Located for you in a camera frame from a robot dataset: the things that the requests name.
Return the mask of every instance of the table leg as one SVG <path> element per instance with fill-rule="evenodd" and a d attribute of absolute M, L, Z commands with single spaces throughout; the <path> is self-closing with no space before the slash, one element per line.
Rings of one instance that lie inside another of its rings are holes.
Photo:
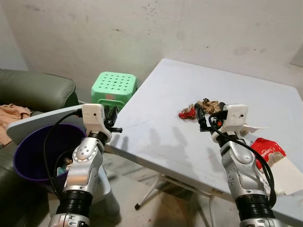
<path fill-rule="evenodd" d="M 147 199 L 147 197 L 151 194 L 151 192 L 156 188 L 158 182 L 161 179 L 161 174 L 159 174 L 158 178 L 154 181 L 154 183 L 152 183 L 151 187 L 149 188 L 149 190 L 147 191 L 147 193 L 143 196 L 143 198 L 140 200 L 140 202 L 138 202 L 135 205 L 135 209 L 138 210 L 140 209 L 140 207 L 142 206 L 142 204 L 144 203 L 144 201 Z"/>
<path fill-rule="evenodd" d="M 214 196 L 211 195 L 209 197 L 209 212 L 210 212 L 210 219 L 212 221 L 212 227 L 216 227 L 216 220 L 214 218 L 214 204 L 213 204 L 213 201 L 214 201 Z"/>

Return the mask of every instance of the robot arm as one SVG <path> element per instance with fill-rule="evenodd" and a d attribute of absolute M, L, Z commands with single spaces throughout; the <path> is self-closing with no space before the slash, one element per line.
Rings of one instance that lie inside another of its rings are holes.
<path fill-rule="evenodd" d="M 240 227 L 284 227 L 275 218 L 268 201 L 264 183 L 256 167 L 255 155 L 239 141 L 240 130 L 245 124 L 248 107 L 245 105 L 222 105 L 211 123 L 206 125 L 203 109 L 195 104 L 200 131 L 210 131 L 212 140 L 220 146 L 222 164 L 227 173 L 228 186 L 235 200 Z"/>
<path fill-rule="evenodd" d="M 83 123 L 88 137 L 74 150 L 73 164 L 69 169 L 62 198 L 49 227 L 88 227 L 89 211 L 98 184 L 104 145 L 111 139 L 111 131 L 117 116 L 114 108 L 105 118 L 102 105 L 85 104 L 82 107 Z"/>

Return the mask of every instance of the trash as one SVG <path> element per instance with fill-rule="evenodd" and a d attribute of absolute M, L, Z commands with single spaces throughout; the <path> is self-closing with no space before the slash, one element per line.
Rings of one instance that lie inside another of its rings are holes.
<path fill-rule="evenodd" d="M 286 153 L 276 142 L 264 138 L 257 138 L 251 147 L 264 158 L 269 167 L 286 156 Z M 256 165 L 258 169 L 262 168 L 259 160 L 256 161 Z"/>
<path fill-rule="evenodd" d="M 60 174 L 63 174 L 65 172 L 67 172 L 72 166 L 72 159 L 69 159 L 68 157 L 65 157 L 63 159 L 63 161 L 64 161 L 63 166 L 57 168 L 57 175 L 60 175 Z"/>
<path fill-rule="evenodd" d="M 203 101 L 197 101 L 206 114 L 213 114 L 220 111 L 219 101 L 209 101 L 208 98 L 204 98 Z M 184 108 L 179 114 L 181 119 L 195 119 L 196 110 L 193 104 L 190 104 L 187 108 Z"/>

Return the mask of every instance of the black cable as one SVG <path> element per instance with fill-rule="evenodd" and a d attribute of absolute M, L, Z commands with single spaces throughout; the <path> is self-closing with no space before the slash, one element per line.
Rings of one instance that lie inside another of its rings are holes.
<path fill-rule="evenodd" d="M 215 117 L 216 116 L 216 113 L 213 113 L 212 115 L 209 116 L 208 118 L 208 121 L 209 121 L 209 124 L 210 126 L 212 127 L 212 129 L 217 132 L 220 136 L 223 136 L 224 138 L 226 138 L 227 140 L 230 140 L 234 143 L 237 143 L 245 148 L 247 148 L 248 150 L 250 150 L 254 155 L 255 157 L 260 161 L 261 165 L 262 165 L 262 168 L 263 168 L 263 172 L 264 172 L 264 175 L 267 179 L 267 182 L 269 184 L 269 187 L 270 187 L 270 196 L 269 196 L 269 204 L 271 207 L 273 207 L 276 203 L 276 192 L 275 192 L 275 181 L 274 181 L 274 176 L 271 172 L 271 169 L 269 167 L 269 165 L 267 164 L 267 162 L 264 160 L 264 158 L 258 153 L 256 152 L 253 148 L 251 148 L 250 146 L 248 146 L 247 144 L 243 143 L 243 142 L 240 142 L 228 135 L 225 135 L 223 134 L 222 132 L 220 132 L 212 123 L 212 117 Z"/>
<path fill-rule="evenodd" d="M 51 186 L 53 188 L 53 192 L 56 194 L 56 196 L 58 197 L 59 200 L 61 200 L 61 193 L 59 192 L 59 188 L 56 187 L 56 185 L 54 184 L 53 182 L 53 179 L 52 179 L 52 176 L 51 176 L 51 173 L 49 171 L 49 168 L 48 168 L 48 163 L 47 163 L 47 158 L 46 158 L 46 144 L 48 142 L 48 139 L 50 137 L 50 135 L 52 134 L 52 132 L 54 131 L 54 129 L 66 118 L 68 118 L 69 116 L 72 116 L 72 115 L 77 115 L 78 113 L 78 110 L 77 111 L 73 111 L 67 115 L 65 115 L 63 118 L 61 118 L 60 120 L 58 120 L 56 122 L 56 124 L 54 124 L 52 126 L 52 128 L 50 129 L 50 131 L 47 133 L 45 139 L 44 139 L 44 143 L 43 143 L 43 158 L 44 158 L 44 164 L 45 164 L 45 167 L 46 167 L 46 171 L 47 171 L 47 176 L 48 176 L 48 179 L 51 183 Z"/>
<path fill-rule="evenodd" d="M 57 158 L 56 162 L 55 162 L 55 166 L 53 168 L 53 182 L 54 182 L 54 185 L 57 189 L 59 189 L 59 185 L 58 185 L 58 181 L 57 181 L 57 166 L 58 166 L 58 162 L 60 161 L 60 159 L 62 158 L 63 155 L 65 155 L 66 153 L 68 152 L 71 152 L 71 151 L 74 151 L 76 148 L 73 148 L 73 149 L 69 149 L 69 150 L 66 150 L 64 151 L 63 153 L 61 153 L 59 155 L 59 157 Z"/>

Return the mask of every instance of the tiled floor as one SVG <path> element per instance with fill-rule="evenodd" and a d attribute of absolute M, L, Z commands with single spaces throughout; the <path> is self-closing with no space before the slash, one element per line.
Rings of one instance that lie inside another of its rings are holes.
<path fill-rule="evenodd" d="M 159 183 L 149 201 L 139 211 L 134 205 L 144 196 L 158 173 L 113 154 L 104 154 L 112 191 L 120 204 L 120 221 L 109 221 L 100 216 L 93 205 L 91 227 L 210 227 L 209 199 L 169 183 Z M 27 220 L 26 227 L 48 226 L 50 216 L 41 203 Z M 218 227 L 239 226 L 234 203 L 215 198 L 215 220 Z"/>

